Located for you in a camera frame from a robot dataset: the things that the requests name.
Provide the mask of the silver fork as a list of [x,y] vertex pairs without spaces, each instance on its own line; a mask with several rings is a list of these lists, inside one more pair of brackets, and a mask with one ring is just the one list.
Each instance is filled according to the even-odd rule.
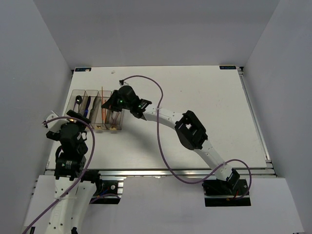
[[121,115],[122,115],[122,112],[112,112],[112,114],[111,114],[112,126],[116,127],[116,126],[120,125]]

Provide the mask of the blue knife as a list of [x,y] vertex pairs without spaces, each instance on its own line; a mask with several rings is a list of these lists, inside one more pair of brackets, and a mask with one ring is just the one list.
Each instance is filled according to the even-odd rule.
[[90,102],[91,102],[91,97],[88,96],[87,102],[86,102],[86,105],[85,105],[85,110],[84,110],[84,113],[83,113],[84,117],[87,117],[87,115],[88,115],[88,109],[89,109],[89,106],[90,106]]

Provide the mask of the black spoon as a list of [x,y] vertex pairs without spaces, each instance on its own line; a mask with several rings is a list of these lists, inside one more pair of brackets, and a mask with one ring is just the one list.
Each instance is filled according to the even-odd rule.
[[74,103],[74,106],[73,106],[73,110],[78,112],[81,103],[82,103],[82,96],[77,95],[76,98],[75,98],[75,103]]

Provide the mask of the black knife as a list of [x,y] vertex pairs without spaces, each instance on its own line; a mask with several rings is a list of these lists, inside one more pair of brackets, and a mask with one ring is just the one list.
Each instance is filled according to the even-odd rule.
[[89,120],[91,123],[95,123],[97,115],[98,115],[98,110],[100,107],[100,101],[101,98],[100,97],[95,97],[94,101],[93,101],[93,106],[92,109],[90,111],[90,115],[89,115]]

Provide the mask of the orange chopstick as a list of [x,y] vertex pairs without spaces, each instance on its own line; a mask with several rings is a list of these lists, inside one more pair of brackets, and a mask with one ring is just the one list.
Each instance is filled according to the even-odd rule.
[[103,108],[102,110],[103,110],[103,122],[105,123],[105,122],[106,122],[106,109]]
[[[104,92],[103,92],[103,86],[101,87],[101,106],[103,104],[103,101],[104,101]],[[103,108],[101,107],[101,119],[102,119],[102,122],[104,121],[104,110]]]

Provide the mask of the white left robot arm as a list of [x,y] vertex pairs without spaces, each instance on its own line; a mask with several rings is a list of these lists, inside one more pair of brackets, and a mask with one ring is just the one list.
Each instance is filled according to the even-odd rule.
[[43,123],[46,137],[60,142],[55,154],[55,193],[47,234],[77,234],[81,230],[88,205],[93,195],[103,189],[99,172],[89,171],[86,128],[90,120],[69,110],[64,117],[52,113]]

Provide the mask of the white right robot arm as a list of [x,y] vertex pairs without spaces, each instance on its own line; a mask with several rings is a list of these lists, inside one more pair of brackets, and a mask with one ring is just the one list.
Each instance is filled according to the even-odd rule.
[[237,190],[239,173],[214,149],[194,112],[188,110],[181,114],[157,107],[151,101],[139,98],[129,85],[114,90],[101,107],[112,112],[128,110],[138,119],[158,122],[175,130],[182,146],[197,153],[215,171],[220,191],[230,195]]

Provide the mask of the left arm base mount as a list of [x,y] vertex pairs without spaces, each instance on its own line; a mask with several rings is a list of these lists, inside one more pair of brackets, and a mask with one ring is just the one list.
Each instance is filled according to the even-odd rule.
[[87,182],[96,187],[90,198],[90,204],[117,205],[120,202],[121,195],[118,193],[118,180],[103,178],[99,171],[89,170],[84,174],[80,182]]

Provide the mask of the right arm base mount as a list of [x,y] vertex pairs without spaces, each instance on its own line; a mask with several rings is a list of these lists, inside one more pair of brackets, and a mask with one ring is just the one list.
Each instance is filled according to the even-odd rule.
[[249,207],[251,200],[248,184],[240,179],[236,186],[230,190],[221,180],[205,180],[202,183],[206,207]]

